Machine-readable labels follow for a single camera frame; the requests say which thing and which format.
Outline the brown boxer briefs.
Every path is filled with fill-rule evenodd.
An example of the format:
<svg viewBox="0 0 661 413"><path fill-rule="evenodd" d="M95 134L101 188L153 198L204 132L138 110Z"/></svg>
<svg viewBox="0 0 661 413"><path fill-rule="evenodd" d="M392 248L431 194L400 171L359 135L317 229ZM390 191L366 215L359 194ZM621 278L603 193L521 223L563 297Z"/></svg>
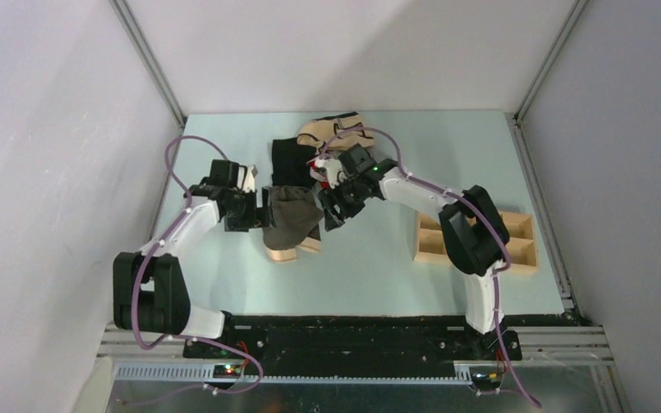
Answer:
<svg viewBox="0 0 661 413"><path fill-rule="evenodd" d="M296 261L297 250L321 252L319 223L324 214L309 188L273 186L269 204L272 223L263 229L263 245L272 262Z"/></svg>

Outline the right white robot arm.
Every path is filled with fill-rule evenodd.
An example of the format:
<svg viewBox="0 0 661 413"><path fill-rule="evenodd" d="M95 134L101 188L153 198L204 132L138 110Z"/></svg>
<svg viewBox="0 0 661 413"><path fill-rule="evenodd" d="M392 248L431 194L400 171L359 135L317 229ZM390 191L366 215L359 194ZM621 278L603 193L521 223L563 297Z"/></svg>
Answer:
<svg viewBox="0 0 661 413"><path fill-rule="evenodd" d="M310 165L326 180L318 200L327 231L342 227L371 198L407 206L441 227L449 261L466 275L466 323L473 328L467 351L479 360L491 358L501 347L494 329L503 319L494 277L510 266L510 234L488 192L478 185L461 192L436 186L393 159L374 159L361 145L338 157L321 154Z"/></svg>

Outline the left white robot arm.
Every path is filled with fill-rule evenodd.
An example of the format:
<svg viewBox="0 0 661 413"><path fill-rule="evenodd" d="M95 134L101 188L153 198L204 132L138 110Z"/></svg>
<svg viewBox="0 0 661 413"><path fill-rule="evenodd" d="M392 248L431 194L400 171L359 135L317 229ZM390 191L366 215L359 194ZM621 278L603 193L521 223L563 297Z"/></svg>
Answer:
<svg viewBox="0 0 661 413"><path fill-rule="evenodd" d="M256 188L256 168L215 159L208 176L183 193L183 207L163 233L113 263L113 319L123 330L166 336L205 337L217 358L234 354L238 336L225 313L192 303L181 258L216 225L247 232L271 223L269 189Z"/></svg>

